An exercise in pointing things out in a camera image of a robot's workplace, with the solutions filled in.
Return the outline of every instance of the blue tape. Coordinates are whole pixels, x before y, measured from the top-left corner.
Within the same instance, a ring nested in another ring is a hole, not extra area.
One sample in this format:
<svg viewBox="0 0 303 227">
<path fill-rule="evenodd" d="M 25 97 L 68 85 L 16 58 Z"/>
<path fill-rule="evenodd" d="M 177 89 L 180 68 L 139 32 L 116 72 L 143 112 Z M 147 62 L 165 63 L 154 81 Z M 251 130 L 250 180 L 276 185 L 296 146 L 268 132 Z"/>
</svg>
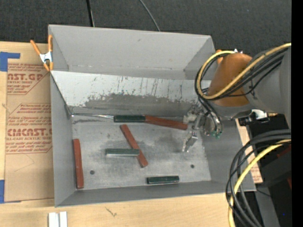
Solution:
<svg viewBox="0 0 303 227">
<path fill-rule="evenodd" d="M 4 180 L 0 180 L 0 204 L 4 203 Z"/>
<path fill-rule="evenodd" d="M 8 71 L 8 59 L 20 59 L 20 53 L 0 52 L 0 71 Z"/>
</svg>

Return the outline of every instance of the yellow cable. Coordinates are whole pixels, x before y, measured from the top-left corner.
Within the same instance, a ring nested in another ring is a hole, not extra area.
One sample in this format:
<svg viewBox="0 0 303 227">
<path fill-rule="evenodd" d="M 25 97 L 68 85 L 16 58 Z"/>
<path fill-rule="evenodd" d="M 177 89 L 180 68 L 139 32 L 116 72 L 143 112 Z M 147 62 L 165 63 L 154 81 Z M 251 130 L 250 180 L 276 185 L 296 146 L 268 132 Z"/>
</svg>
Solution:
<svg viewBox="0 0 303 227">
<path fill-rule="evenodd" d="M 291 140 L 281 140 L 277 143 L 277 145 L 272 145 L 267 147 L 265 150 L 263 150 L 261 153 L 259 153 L 248 165 L 247 167 L 244 169 L 244 171 L 242 172 L 242 174 L 240 175 L 237 183 L 235 184 L 234 187 L 234 192 L 236 193 L 240 187 L 240 184 L 243 182 L 245 176 L 247 175 L 247 173 L 251 170 L 251 168 L 262 158 L 264 157 L 266 154 L 268 154 L 270 151 L 280 147 L 283 145 L 283 143 L 286 142 L 290 142 Z M 231 205 L 233 206 L 233 197 L 231 197 Z M 236 227 L 235 223 L 233 221 L 233 215 L 232 215 L 232 209 L 229 207 L 228 209 L 228 221 L 229 221 L 229 226 L 230 227 Z"/>
<path fill-rule="evenodd" d="M 201 67 L 200 71 L 199 71 L 199 74 L 197 76 L 197 81 L 196 81 L 196 88 L 198 90 L 198 93 L 200 94 L 201 97 L 204 97 L 204 93 L 202 92 L 202 89 L 201 89 L 201 85 L 200 85 L 200 80 L 201 80 L 201 77 L 202 77 L 202 73 L 205 69 L 205 67 L 208 65 L 208 63 L 214 59 L 215 57 L 221 55 L 221 54 L 234 54 L 235 51 L 220 51 L 220 52 L 217 52 L 215 54 L 213 54 L 211 57 L 208 58 L 208 60 L 203 64 L 203 66 Z"/>
<path fill-rule="evenodd" d="M 198 77 L 197 77 L 197 81 L 196 81 L 196 87 L 197 87 L 199 95 L 201 97 L 205 98 L 205 99 L 214 99 L 214 98 L 222 95 L 224 92 L 226 92 L 228 89 L 230 89 L 234 84 L 236 84 L 245 75 L 245 73 L 247 73 L 251 68 L 253 68 L 259 61 L 261 61 L 265 57 L 268 57 L 269 55 L 271 55 L 271 54 L 273 54 L 273 53 L 275 53 L 277 51 L 280 51 L 282 49 L 285 49 L 285 48 L 287 48 L 287 47 L 289 47 L 291 45 L 292 45 L 291 43 L 287 43 L 287 44 L 281 45 L 279 47 L 276 47 L 276 48 L 274 48 L 274 49 L 266 52 L 265 54 L 261 55 L 254 62 L 252 62 L 247 68 L 245 68 L 238 76 L 236 76 L 236 78 L 233 81 L 231 81 L 226 87 L 224 87 L 221 91 L 219 91 L 218 93 L 213 94 L 211 96 L 207 96 L 207 95 L 205 95 L 202 92 L 202 89 L 201 89 L 201 86 L 200 86 L 200 79 L 201 79 L 201 76 L 202 76 L 202 72 L 204 71 L 205 67 L 207 66 L 207 64 L 209 63 L 209 61 L 211 59 L 213 59 L 214 57 L 218 56 L 219 54 L 230 53 L 230 51 L 223 51 L 223 52 L 219 52 L 219 53 L 214 54 L 213 56 L 211 56 L 204 63 L 204 65 L 202 66 L 202 68 L 199 71 L 199 74 L 198 74 Z"/>
</svg>

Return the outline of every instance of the wooden table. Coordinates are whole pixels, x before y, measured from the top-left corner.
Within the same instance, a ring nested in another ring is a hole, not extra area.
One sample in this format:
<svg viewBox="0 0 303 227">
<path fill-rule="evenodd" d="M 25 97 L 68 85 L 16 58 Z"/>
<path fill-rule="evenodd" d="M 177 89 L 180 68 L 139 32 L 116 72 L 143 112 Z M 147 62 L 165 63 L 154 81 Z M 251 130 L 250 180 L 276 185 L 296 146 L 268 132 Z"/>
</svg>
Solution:
<svg viewBox="0 0 303 227">
<path fill-rule="evenodd" d="M 0 51 L 7 52 L 24 43 L 0 45 Z M 0 180 L 4 179 L 6 132 L 2 105 L 6 103 L 6 78 L 7 73 L 0 71 Z M 228 226 L 228 204 L 223 193 L 64 208 L 55 208 L 53 199 L 5 203 L 0 204 L 0 226 L 46 227 L 48 213 L 60 211 L 67 211 L 69 227 Z"/>
</svg>

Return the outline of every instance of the dark green bar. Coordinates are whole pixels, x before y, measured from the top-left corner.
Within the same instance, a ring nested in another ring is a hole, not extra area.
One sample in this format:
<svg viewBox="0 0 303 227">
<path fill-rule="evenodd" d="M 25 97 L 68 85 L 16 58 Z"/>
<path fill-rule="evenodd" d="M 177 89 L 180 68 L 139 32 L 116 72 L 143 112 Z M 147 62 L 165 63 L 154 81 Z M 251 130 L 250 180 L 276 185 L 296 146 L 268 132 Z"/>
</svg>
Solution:
<svg viewBox="0 0 303 227">
<path fill-rule="evenodd" d="M 168 184 L 178 183 L 179 176 L 156 176 L 146 178 L 147 184 Z"/>
<path fill-rule="evenodd" d="M 115 115 L 114 122 L 116 123 L 131 123 L 131 122 L 144 122 L 145 116 L 143 115 Z"/>
<path fill-rule="evenodd" d="M 139 149 L 117 149 L 107 148 L 105 149 L 107 156 L 122 156 L 122 157 L 136 157 L 140 154 Z"/>
</svg>

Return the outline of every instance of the dark gray floor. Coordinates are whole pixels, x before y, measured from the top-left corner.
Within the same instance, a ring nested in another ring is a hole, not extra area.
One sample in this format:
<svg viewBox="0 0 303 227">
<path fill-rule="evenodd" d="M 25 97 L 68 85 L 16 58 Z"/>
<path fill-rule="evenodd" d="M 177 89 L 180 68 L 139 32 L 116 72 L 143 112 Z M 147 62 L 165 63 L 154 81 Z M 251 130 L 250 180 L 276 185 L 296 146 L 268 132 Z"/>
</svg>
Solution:
<svg viewBox="0 0 303 227">
<path fill-rule="evenodd" d="M 291 41 L 292 0 L 143 0 L 163 31 L 258 52 Z M 96 26 L 156 30 L 138 0 L 91 0 Z M 0 40 L 46 42 L 47 25 L 89 26 L 85 0 L 0 0 Z"/>
</svg>

